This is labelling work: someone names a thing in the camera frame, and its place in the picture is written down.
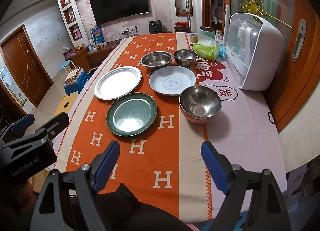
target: red basket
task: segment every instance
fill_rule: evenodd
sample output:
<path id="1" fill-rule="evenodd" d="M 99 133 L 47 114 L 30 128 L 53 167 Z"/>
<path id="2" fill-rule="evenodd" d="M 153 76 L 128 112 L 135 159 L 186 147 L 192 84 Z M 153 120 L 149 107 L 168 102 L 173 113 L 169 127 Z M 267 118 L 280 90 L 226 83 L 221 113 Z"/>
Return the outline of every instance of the red basket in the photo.
<path id="1" fill-rule="evenodd" d="M 188 29 L 188 22 L 174 23 L 178 29 Z"/>

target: white oval plate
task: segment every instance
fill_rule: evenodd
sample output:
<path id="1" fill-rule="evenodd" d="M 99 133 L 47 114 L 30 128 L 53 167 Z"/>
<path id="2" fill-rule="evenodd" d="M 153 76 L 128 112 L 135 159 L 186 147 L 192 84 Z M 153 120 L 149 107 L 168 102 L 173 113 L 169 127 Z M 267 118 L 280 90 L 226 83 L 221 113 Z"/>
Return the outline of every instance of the white oval plate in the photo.
<path id="1" fill-rule="evenodd" d="M 196 76 L 185 67 L 167 66 L 156 70 L 149 79 L 150 87 L 165 96 L 179 96 L 196 84 Z"/>
<path id="2" fill-rule="evenodd" d="M 141 71 L 132 66 L 110 70 L 94 87 L 94 94 L 102 100 L 112 100 L 128 94 L 141 80 Z"/>

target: green plate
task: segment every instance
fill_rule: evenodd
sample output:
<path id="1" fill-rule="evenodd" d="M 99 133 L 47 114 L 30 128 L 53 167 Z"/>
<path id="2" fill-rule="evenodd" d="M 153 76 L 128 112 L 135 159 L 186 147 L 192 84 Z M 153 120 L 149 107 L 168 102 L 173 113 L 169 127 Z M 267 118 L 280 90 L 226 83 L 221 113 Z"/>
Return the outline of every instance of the green plate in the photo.
<path id="1" fill-rule="evenodd" d="M 145 93 L 130 93 L 118 98 L 107 113 L 107 126 L 119 136 L 145 131 L 155 120 L 157 104 Z"/>

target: blue gripper pad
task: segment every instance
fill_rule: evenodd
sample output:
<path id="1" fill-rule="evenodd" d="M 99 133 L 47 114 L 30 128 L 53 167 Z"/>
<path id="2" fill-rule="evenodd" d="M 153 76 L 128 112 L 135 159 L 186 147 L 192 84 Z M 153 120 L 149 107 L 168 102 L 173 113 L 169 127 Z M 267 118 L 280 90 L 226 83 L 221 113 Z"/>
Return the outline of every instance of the blue gripper pad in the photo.
<path id="1" fill-rule="evenodd" d="M 112 148 L 108 152 L 107 156 L 103 159 L 96 172 L 95 183 L 93 190 L 97 194 L 100 190 L 103 190 L 106 186 L 111 172 L 120 156 L 120 145 L 118 142 L 114 142 Z"/>
<path id="2" fill-rule="evenodd" d="M 206 142 L 203 142 L 201 145 L 201 156 L 217 189 L 227 195 L 230 191 L 227 183 L 227 174 Z"/>
<path id="3" fill-rule="evenodd" d="M 13 124 L 11 134 L 18 135 L 35 122 L 33 114 L 28 114 Z"/>

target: white appliance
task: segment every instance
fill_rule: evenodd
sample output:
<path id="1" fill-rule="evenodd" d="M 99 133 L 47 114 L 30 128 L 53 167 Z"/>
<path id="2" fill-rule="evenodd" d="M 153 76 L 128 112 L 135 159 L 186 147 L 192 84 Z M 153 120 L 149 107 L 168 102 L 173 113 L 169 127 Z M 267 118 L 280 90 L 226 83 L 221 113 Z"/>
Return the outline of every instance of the white appliance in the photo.
<path id="1" fill-rule="evenodd" d="M 284 37 L 267 20 L 250 13 L 231 16 L 226 61 L 240 89 L 266 90 L 283 50 Z"/>

